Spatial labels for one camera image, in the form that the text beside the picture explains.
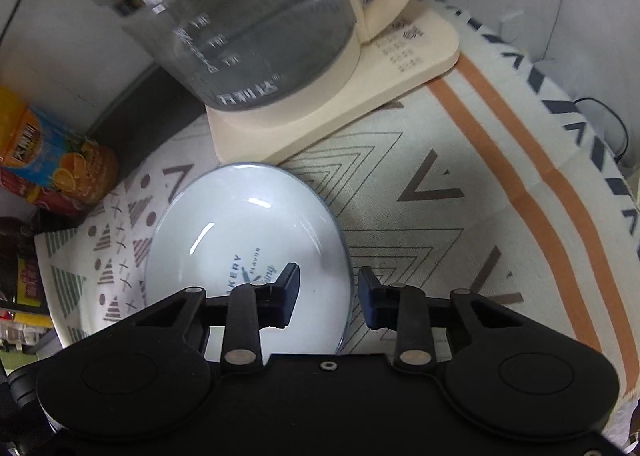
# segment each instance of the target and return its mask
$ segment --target patterned tablecloth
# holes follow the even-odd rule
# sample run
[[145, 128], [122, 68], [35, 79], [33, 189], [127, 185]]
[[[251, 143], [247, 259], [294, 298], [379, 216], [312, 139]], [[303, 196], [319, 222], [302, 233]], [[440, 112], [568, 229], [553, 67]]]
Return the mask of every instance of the patterned tablecloth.
[[[442, 78], [341, 129], [282, 166], [326, 201], [354, 269], [433, 296], [468, 287], [601, 350], [638, 396], [638, 210], [569, 98], [468, 13], [462, 57]], [[398, 30], [402, 46], [402, 29]], [[178, 192], [218, 165], [203, 116], [167, 141], [75, 230], [36, 239], [67, 346], [140, 310], [154, 227]], [[345, 352], [388, 352], [357, 302]]]

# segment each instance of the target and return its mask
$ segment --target snack package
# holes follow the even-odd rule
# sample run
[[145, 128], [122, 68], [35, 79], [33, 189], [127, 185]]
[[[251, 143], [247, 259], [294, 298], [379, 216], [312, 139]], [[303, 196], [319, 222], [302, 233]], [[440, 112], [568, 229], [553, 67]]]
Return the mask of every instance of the snack package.
[[114, 153], [27, 106], [0, 86], [0, 160], [5, 168], [45, 189], [85, 204], [114, 186]]
[[[0, 299], [41, 308], [45, 301], [44, 288], [33, 243], [33, 230], [15, 218], [0, 218]], [[15, 312], [16, 322], [31, 326], [53, 328], [46, 315]], [[0, 319], [11, 318], [9, 312]]]
[[77, 218], [86, 209], [79, 201], [25, 180], [4, 167], [0, 167], [0, 187], [54, 214]]
[[16, 321], [0, 322], [0, 338], [11, 344], [35, 346], [47, 329], [40, 326], [29, 326]]

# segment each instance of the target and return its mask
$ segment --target triangle pattern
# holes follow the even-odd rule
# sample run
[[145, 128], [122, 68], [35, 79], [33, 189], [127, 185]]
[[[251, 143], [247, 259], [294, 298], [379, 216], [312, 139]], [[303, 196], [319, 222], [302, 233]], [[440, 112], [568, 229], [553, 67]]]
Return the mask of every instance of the triangle pattern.
[[[519, 304], [521, 302], [524, 302], [524, 298], [520, 292], [501, 293], [499, 295], [486, 295], [486, 292], [484, 291], [484, 286], [486, 284], [488, 286], [492, 285], [492, 276], [494, 276], [494, 283], [496, 282], [495, 277], [497, 277], [497, 280], [501, 280], [500, 287], [504, 286], [503, 285], [504, 280], [502, 280], [502, 277], [504, 276], [500, 275], [500, 273], [496, 271], [496, 267], [498, 266], [498, 263], [500, 262], [501, 259], [502, 259], [502, 253], [500, 249], [497, 246], [494, 246], [494, 248], [492, 248], [491, 251], [489, 252], [489, 255], [486, 258], [486, 261], [478, 271], [476, 278], [474, 279], [473, 283], [470, 286], [470, 290], [472, 292], [481, 293], [482, 295], [485, 295], [487, 299], [490, 299], [493, 302], [500, 304], [502, 306], [508, 306], [510, 304]], [[507, 279], [509, 277], [513, 277], [513, 272], [509, 271], [504, 279]]]
[[62, 313], [66, 319], [69, 314], [76, 309], [82, 297], [82, 286], [86, 281], [86, 277], [60, 270], [55, 266], [51, 267], [51, 272], [53, 274], [53, 283], [56, 287], [56, 293], [58, 294], [60, 308], [62, 308]]
[[514, 70], [519, 70], [520, 65], [522, 64], [522, 61], [524, 60], [524, 54], [521, 54], [521, 53], [503, 52], [502, 56], [506, 58], [514, 58], [514, 61], [513, 61]]
[[148, 196], [147, 198], [137, 200], [129, 204], [129, 221], [131, 222], [131, 228], [136, 226], [140, 216], [142, 216], [142, 213], [145, 211], [152, 199], [152, 196]]
[[636, 225], [638, 224], [638, 211], [636, 209], [628, 209], [626, 211], [622, 211], [622, 215], [625, 218], [631, 218], [629, 233], [633, 236], [634, 232], [636, 232]]
[[136, 267], [140, 266], [140, 263], [145, 260], [149, 255], [151, 249], [151, 238], [145, 238], [143, 240], [133, 240], [133, 255], [136, 258]]
[[100, 279], [98, 279], [98, 284], [113, 284], [114, 282], [115, 280], [113, 277], [113, 265], [111, 264], [110, 259], [109, 261], [107, 261]]
[[318, 194], [322, 194], [327, 184], [331, 182], [338, 171], [343, 168], [341, 163], [329, 163], [324, 165], [315, 165], [309, 167], [294, 167], [290, 169], [290, 173], [297, 176], [303, 181], [312, 180], [311, 187]]
[[187, 178], [187, 175], [193, 169], [193, 163], [189, 163], [187, 165], [174, 165], [173, 167], [168, 167], [166, 169], [162, 169], [162, 174], [165, 176], [169, 176], [172, 174], [178, 174], [178, 178], [175, 180], [174, 187], [171, 189], [171, 193], [169, 194], [169, 203], [174, 200], [175, 195], [178, 194], [178, 189], [180, 185]]
[[[335, 216], [355, 197], [364, 182], [402, 136], [401, 131], [357, 132], [330, 136], [322, 144], [304, 150], [281, 168], [316, 182], [316, 192]], [[340, 198], [349, 187], [350, 199]]]
[[[363, 266], [370, 266], [383, 284], [423, 287], [440, 261], [462, 235], [462, 229], [435, 230], [344, 230], [350, 246], [354, 278]], [[367, 342], [369, 329], [360, 305], [352, 312], [344, 352], [351, 353]], [[370, 333], [379, 338], [380, 332]]]
[[100, 239], [95, 243], [94, 252], [98, 250], [104, 250], [105, 248], [109, 248], [111, 246], [111, 231], [109, 229], [109, 224], [104, 227], [102, 234], [100, 235]]
[[109, 307], [107, 308], [107, 313], [104, 314], [102, 318], [103, 321], [106, 322], [118, 322], [122, 319], [122, 314], [120, 313], [120, 305], [118, 304], [118, 296], [115, 296]]
[[314, 191], [318, 192], [318, 188], [324, 183], [330, 174], [330, 171], [303, 172], [298, 176], [298, 178], [309, 185], [309, 187]]
[[89, 336], [89, 334], [86, 331], [81, 330], [80, 328], [72, 328], [71, 326], [67, 326], [66, 329], [69, 331], [71, 340], [74, 343], [80, 342], [82, 339], [85, 339]]
[[402, 191], [402, 194], [398, 197], [399, 202], [406, 201], [424, 201], [424, 200], [446, 200], [452, 198], [463, 198], [465, 194], [461, 189], [453, 188], [430, 188], [428, 190], [420, 190], [420, 185], [423, 184], [425, 177], [429, 171], [433, 168], [438, 159], [438, 154], [431, 149], [427, 154], [414, 176], [411, 178], [406, 188]]
[[392, 100], [378, 107], [379, 110], [401, 110], [402, 108], [404, 108], [404, 104], [399, 100]]
[[57, 232], [47, 232], [45, 234], [45, 242], [47, 243], [47, 253], [49, 257], [53, 256], [60, 248], [62, 248], [68, 240], [76, 235], [78, 229], [58, 230]]
[[567, 124], [563, 126], [567, 131], [578, 131], [575, 137], [575, 145], [580, 146], [582, 138], [584, 136], [584, 128], [587, 125], [586, 122], [576, 122], [575, 124]]
[[146, 306], [146, 284], [143, 280], [138, 282], [140, 284], [140, 293], [142, 294], [142, 302]]
[[487, 39], [491, 44], [506, 44], [503, 39], [499, 35], [495, 35], [495, 33], [485, 33], [482, 34], [482, 37]]

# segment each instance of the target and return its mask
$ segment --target cream kettle base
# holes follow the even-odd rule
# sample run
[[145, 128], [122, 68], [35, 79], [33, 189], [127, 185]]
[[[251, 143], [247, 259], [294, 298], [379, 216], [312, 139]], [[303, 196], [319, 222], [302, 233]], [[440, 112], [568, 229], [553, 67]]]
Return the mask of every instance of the cream kettle base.
[[[223, 164], [276, 165], [447, 72], [458, 60], [459, 44], [456, 30], [430, 10], [427, 1], [411, 0], [391, 28], [362, 48], [358, 65], [342, 89], [302, 118], [283, 123], [274, 115], [277, 124], [270, 126], [272, 108], [230, 118], [227, 112], [207, 107], [216, 154]], [[251, 113], [258, 113], [253, 122]]]

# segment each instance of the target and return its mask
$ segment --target geometric pattern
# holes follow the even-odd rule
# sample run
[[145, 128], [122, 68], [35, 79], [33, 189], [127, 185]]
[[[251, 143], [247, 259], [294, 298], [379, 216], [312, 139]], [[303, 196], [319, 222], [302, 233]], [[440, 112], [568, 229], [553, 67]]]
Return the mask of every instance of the geometric pattern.
[[[353, 275], [371, 266], [380, 283], [388, 286], [410, 284], [421, 288], [440, 261], [462, 235], [462, 229], [344, 230], [349, 245]], [[369, 329], [360, 303], [355, 300], [351, 323], [345, 336], [345, 352], [352, 352]]]
[[66, 329], [69, 331], [71, 340], [75, 343], [80, 342], [82, 339], [85, 339], [89, 336], [86, 331], [81, 330], [80, 328], [71, 328], [70, 326], [67, 326]]
[[68, 240], [76, 235], [78, 229], [66, 229], [59, 230], [58, 232], [47, 232], [45, 234], [45, 240], [47, 242], [47, 252], [49, 257], [53, 256], [59, 248], [65, 245]]
[[[446, 3], [445, 0], [436, 0], [436, 1], [439, 1], [441, 3]], [[455, 9], [455, 7], [453, 6], [449, 5], [449, 6], [446, 6], [446, 8], [449, 10], [455, 10], [455, 14], [458, 17], [460, 17], [463, 14], [462, 11]], [[482, 27], [481, 23], [473, 19], [470, 19], [468, 23], [470, 26], [472, 26], [476, 30], [476, 32], [478, 32]], [[482, 27], [482, 30], [483, 32], [486, 32], [487, 29], [486, 27]], [[483, 33], [482, 36], [488, 42], [499, 44], [501, 45], [502, 48], [504, 48], [505, 46], [508, 46], [506, 43], [503, 43], [501, 39], [492, 38], [491, 33]], [[578, 131], [578, 136], [576, 138], [576, 145], [579, 146], [582, 150], [588, 150], [588, 152], [590, 153], [591, 161], [596, 166], [596, 168], [599, 171], [603, 172], [604, 169], [606, 168], [606, 162], [612, 162], [613, 165], [615, 165], [613, 153], [609, 150], [609, 147], [607, 147], [607, 145], [602, 140], [599, 139], [599, 137], [594, 136], [593, 141], [588, 142], [587, 144], [583, 144], [584, 130], [586, 128], [587, 121], [586, 121], [586, 118], [580, 113], [580, 109], [578, 109], [575, 103], [572, 100], [550, 100], [549, 98], [543, 96], [543, 93], [545, 91], [544, 84], [543, 84], [545, 81], [545, 76], [539, 70], [537, 70], [537, 68], [533, 64], [531, 64], [528, 61], [525, 67], [523, 65], [524, 56], [522, 58], [520, 57], [521, 53], [518, 49], [514, 48], [513, 46], [508, 46], [508, 48], [510, 48], [510, 50], [508, 52], [502, 52], [501, 54], [502, 57], [504, 57], [507, 60], [513, 60], [513, 58], [516, 57], [517, 59], [513, 64], [513, 68], [515, 70], [520, 70], [521, 68], [523, 68], [526, 72], [527, 71], [526, 68], [529, 68], [529, 76], [527, 78], [528, 84], [533, 90], [533, 92], [538, 95], [538, 98], [540, 99], [540, 101], [546, 106], [546, 108], [549, 110], [551, 114], [566, 115], [569, 113], [574, 113], [575, 115], [579, 116], [579, 118], [581, 119], [580, 122], [574, 122], [568, 125], [564, 124], [563, 127], [567, 131], [574, 131], [574, 130]], [[617, 169], [617, 167], [612, 169], [612, 172], [617, 177], [617, 179], [620, 180], [620, 183], [626, 183], [624, 177], [622, 176], [622, 173], [620, 172], [619, 169]], [[618, 186], [618, 184], [611, 184], [611, 183], [609, 183], [609, 185], [612, 188], [612, 190]], [[636, 205], [635, 200], [633, 199], [633, 197], [631, 197], [630, 194], [622, 194], [622, 193], [614, 192], [614, 195], [618, 196], [621, 199], [621, 203], [620, 203], [621, 212], [623, 216], [625, 216], [625, 218], [629, 216], [630, 213], [628, 212], [628, 210], [630, 208], [635, 208], [636, 210], [638, 210], [638, 206]], [[636, 227], [630, 227], [629, 231], [630, 231], [630, 234], [633, 236], [634, 233], [636, 232]], [[640, 258], [640, 234], [638, 235], [638, 237], [635, 237], [635, 239], [638, 247], [638, 257]]]
[[151, 249], [151, 238], [144, 240], [133, 240], [133, 255], [136, 258], [136, 267], [140, 266], [140, 263], [144, 261]]
[[149, 205], [149, 202], [153, 199], [152, 196], [144, 198], [142, 200], [134, 201], [129, 204], [129, 220], [131, 222], [131, 228], [136, 226], [136, 223], [142, 216], [143, 211], [146, 209], [146, 206]]
[[98, 284], [113, 284], [114, 283], [114, 278], [113, 278], [113, 266], [111, 265], [111, 259], [109, 261], [107, 261], [107, 264], [104, 267], [104, 270], [102, 271], [102, 275], [100, 276], [100, 279], [98, 279]]
[[120, 314], [118, 296], [116, 296], [113, 298], [109, 307], [107, 308], [107, 313], [104, 314], [103, 320], [107, 322], [118, 322], [120, 319], [122, 319], [122, 314]]
[[53, 274], [56, 293], [60, 301], [60, 307], [66, 319], [76, 308], [82, 297], [82, 285], [86, 281], [86, 277], [60, 270], [55, 266], [51, 267], [51, 272]]
[[[487, 282], [492, 271], [498, 264], [498, 261], [500, 261], [501, 256], [502, 256], [502, 253], [500, 252], [498, 247], [494, 246], [492, 251], [489, 253], [489, 257], [486, 259], [486, 261], [484, 262], [484, 265], [482, 266], [482, 268], [478, 272], [478, 275], [474, 279], [474, 282], [471, 284], [471, 287], [469, 287], [469, 289], [472, 292], [480, 293], [480, 291], [482, 290], [482, 287]], [[524, 299], [520, 292], [506, 293], [501, 295], [492, 295], [492, 296], [486, 296], [486, 297], [487, 299], [492, 300], [493, 302], [501, 304], [503, 306], [508, 304], [518, 304], [518, 303], [524, 302]]]
[[178, 176], [178, 179], [175, 182], [174, 188], [171, 189], [171, 193], [169, 194], [169, 203], [171, 203], [174, 200], [174, 197], [177, 194], [178, 189], [180, 188], [180, 184], [187, 177], [187, 175], [189, 174], [189, 171], [193, 169], [193, 165], [194, 165], [193, 163], [190, 163], [187, 165], [176, 165], [174, 167], [162, 169], [162, 174], [164, 174], [165, 176], [169, 174], [174, 174], [177, 172], [180, 173], [180, 176]]
[[100, 239], [97, 243], [95, 243], [94, 252], [98, 250], [104, 250], [105, 248], [109, 248], [111, 246], [111, 231], [109, 230], [109, 224], [104, 227]]
[[[330, 136], [279, 167], [306, 182], [340, 217], [401, 136], [402, 132], [396, 131]], [[345, 146], [347, 137], [350, 144]], [[351, 195], [348, 200], [345, 194]]]
[[146, 285], [145, 285], [145, 281], [144, 280], [140, 280], [139, 284], [140, 284], [140, 293], [142, 294], [142, 301], [145, 303], [145, 306], [146, 306]]
[[444, 200], [450, 198], [464, 198], [465, 194], [460, 189], [431, 189], [428, 191], [418, 191], [418, 186], [424, 180], [436, 159], [437, 153], [431, 149], [427, 157], [422, 162], [414, 177], [406, 186], [402, 194], [398, 197], [398, 201], [420, 201], [420, 200]]
[[636, 209], [627, 209], [622, 211], [622, 215], [625, 218], [631, 218], [629, 233], [633, 236], [634, 232], [636, 232], [636, 225], [638, 224], [638, 211]]

